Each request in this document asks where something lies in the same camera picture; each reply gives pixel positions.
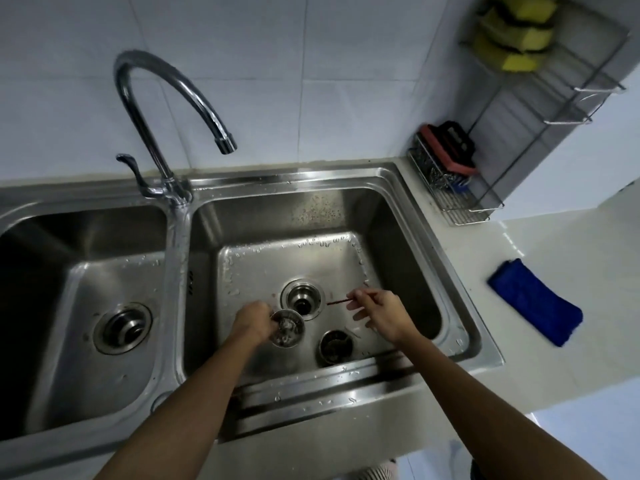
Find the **person's right hand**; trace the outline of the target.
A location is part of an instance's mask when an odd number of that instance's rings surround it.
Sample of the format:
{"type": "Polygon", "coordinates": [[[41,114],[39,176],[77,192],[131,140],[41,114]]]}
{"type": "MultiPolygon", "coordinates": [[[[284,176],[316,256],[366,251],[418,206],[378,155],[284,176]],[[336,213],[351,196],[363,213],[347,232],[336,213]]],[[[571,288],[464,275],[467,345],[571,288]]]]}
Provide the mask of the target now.
{"type": "Polygon", "coordinates": [[[400,298],[383,290],[383,312],[378,319],[377,332],[394,346],[401,346],[411,336],[419,334],[400,298]]]}

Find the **person's left hand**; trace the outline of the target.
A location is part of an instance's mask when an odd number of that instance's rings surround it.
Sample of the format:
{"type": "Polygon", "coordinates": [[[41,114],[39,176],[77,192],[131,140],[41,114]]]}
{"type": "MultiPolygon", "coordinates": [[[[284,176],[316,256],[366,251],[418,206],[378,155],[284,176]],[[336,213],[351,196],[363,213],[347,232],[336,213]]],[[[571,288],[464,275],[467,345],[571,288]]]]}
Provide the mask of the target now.
{"type": "Polygon", "coordinates": [[[239,309],[229,339],[238,339],[251,348],[264,343],[261,341],[261,305],[268,304],[265,301],[252,301],[239,309]]]}

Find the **round steel sink stopper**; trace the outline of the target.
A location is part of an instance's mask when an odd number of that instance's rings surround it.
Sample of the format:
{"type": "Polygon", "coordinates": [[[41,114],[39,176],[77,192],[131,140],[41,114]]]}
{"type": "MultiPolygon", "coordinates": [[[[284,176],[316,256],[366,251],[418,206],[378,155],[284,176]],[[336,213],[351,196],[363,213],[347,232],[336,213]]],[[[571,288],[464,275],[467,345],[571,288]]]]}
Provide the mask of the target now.
{"type": "Polygon", "coordinates": [[[305,336],[305,322],[297,311],[285,308],[274,312],[270,319],[277,324],[271,343],[281,349],[296,347],[305,336]]]}

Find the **person's right forearm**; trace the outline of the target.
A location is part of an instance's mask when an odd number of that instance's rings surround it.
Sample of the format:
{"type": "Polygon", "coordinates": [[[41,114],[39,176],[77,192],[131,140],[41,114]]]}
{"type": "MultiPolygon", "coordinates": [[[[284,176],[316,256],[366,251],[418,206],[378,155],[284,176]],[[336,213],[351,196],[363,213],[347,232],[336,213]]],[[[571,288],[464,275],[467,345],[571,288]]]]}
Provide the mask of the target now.
{"type": "Polygon", "coordinates": [[[607,480],[444,355],[411,322],[396,346],[412,362],[487,480],[607,480]]]}

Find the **person's left forearm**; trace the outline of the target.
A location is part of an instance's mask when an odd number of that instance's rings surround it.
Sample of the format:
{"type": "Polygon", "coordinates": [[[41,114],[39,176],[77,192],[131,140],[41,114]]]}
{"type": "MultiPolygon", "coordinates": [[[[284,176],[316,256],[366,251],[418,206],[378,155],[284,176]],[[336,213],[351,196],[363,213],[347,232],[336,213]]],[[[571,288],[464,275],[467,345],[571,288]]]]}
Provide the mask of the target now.
{"type": "Polygon", "coordinates": [[[239,377],[272,327],[244,326],[174,391],[94,480],[196,480],[239,377]]]}

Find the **dark steel strainer basket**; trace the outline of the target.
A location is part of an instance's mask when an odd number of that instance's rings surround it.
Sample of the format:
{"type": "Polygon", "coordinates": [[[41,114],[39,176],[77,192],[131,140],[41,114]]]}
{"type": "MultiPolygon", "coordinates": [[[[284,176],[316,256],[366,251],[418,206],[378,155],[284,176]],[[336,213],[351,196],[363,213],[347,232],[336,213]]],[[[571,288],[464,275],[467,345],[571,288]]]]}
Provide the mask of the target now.
{"type": "Polygon", "coordinates": [[[317,347],[319,360],[325,365],[338,365],[350,362],[355,344],[352,336],[343,330],[325,332],[317,347]]]}

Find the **steel drain strainer plug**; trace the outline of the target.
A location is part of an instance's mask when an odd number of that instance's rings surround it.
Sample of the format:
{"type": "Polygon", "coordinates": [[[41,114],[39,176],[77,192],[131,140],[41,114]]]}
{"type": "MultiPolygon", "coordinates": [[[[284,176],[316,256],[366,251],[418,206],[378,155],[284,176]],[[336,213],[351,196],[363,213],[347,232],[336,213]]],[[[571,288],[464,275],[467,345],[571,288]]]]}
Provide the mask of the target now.
{"type": "Polygon", "coordinates": [[[148,336],[153,315],[148,306],[124,303],[104,314],[93,328],[92,340],[103,355],[121,355],[138,347],[148,336]]]}

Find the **stainless steel double sink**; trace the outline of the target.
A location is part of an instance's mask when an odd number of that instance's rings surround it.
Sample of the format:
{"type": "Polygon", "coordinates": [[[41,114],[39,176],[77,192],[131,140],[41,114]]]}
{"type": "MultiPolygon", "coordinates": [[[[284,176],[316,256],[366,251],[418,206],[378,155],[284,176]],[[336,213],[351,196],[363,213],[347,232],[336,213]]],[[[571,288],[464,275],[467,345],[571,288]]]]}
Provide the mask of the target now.
{"type": "Polygon", "coordinates": [[[504,359],[393,163],[196,178],[172,209],[128,180],[0,191],[0,479],[108,453],[222,345],[256,299],[303,316],[293,348],[260,346],[221,440],[376,403],[418,386],[411,363],[343,299],[400,295],[418,329],[471,373],[504,359]],[[147,338],[93,345],[116,306],[149,307],[147,338]],[[354,340],[325,365],[322,335],[354,340]]]}

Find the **beige slipper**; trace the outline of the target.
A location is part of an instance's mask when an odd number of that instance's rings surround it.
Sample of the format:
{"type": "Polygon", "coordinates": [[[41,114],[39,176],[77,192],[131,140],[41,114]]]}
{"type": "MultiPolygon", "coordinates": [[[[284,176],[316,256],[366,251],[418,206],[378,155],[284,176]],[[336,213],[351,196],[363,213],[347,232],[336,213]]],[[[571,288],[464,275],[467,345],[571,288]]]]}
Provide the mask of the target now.
{"type": "Polygon", "coordinates": [[[361,468],[353,473],[351,480],[400,480],[396,459],[378,465],[361,468]]]}

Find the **blue microfibre cloth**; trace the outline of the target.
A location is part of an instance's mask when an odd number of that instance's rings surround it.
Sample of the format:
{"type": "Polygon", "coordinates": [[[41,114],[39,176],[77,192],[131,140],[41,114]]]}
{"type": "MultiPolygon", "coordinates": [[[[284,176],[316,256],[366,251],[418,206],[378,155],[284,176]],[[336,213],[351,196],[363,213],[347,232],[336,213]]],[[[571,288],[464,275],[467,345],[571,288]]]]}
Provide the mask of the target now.
{"type": "Polygon", "coordinates": [[[583,311],[548,288],[519,258],[503,262],[487,284],[556,347],[563,347],[583,322],[583,311]]]}

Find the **red and black scrub brush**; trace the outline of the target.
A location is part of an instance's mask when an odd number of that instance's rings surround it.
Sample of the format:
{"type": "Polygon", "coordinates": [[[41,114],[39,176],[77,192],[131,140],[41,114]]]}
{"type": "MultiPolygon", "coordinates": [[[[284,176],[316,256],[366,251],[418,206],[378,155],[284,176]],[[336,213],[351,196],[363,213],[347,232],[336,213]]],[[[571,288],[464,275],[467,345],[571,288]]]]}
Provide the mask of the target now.
{"type": "Polygon", "coordinates": [[[473,161],[476,144],[459,123],[451,120],[439,126],[425,123],[420,126],[419,135],[444,170],[464,177],[478,175],[473,161]]]}

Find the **chrome gooseneck faucet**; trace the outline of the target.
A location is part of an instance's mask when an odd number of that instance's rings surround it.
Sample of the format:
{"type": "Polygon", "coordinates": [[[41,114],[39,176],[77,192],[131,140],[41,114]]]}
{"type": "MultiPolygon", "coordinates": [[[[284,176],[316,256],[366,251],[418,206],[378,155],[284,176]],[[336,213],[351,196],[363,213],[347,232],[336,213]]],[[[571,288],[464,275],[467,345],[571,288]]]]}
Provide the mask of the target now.
{"type": "Polygon", "coordinates": [[[193,197],[187,187],[172,172],[159,149],[156,138],[140,111],[132,92],[131,72],[135,69],[142,69],[154,74],[180,93],[210,129],[221,154],[228,155],[235,152],[237,150],[236,141],[212,103],[176,67],[144,50],[126,50],[117,56],[113,67],[116,90],[142,142],[159,170],[160,186],[153,187],[146,182],[133,156],[119,153],[116,156],[116,160],[124,163],[132,170],[138,189],[144,198],[151,200],[165,199],[171,201],[176,207],[185,207],[190,204],[193,197]]]}

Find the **yellow sponge with dark pad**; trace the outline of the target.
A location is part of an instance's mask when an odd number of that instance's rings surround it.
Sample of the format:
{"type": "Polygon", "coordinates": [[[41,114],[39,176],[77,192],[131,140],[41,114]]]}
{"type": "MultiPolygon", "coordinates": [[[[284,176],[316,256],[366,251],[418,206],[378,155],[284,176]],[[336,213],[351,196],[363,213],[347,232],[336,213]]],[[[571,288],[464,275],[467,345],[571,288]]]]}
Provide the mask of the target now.
{"type": "Polygon", "coordinates": [[[513,48],[501,46],[481,32],[475,34],[471,47],[478,60],[487,67],[507,73],[535,72],[548,56],[546,50],[519,52],[513,48]]]}
{"type": "Polygon", "coordinates": [[[556,0],[491,0],[520,22],[544,24],[556,14],[556,0]]]}
{"type": "Polygon", "coordinates": [[[548,49],[555,33],[553,25],[514,25],[498,17],[496,12],[487,13],[479,20],[479,25],[493,43],[521,53],[548,49]]]}

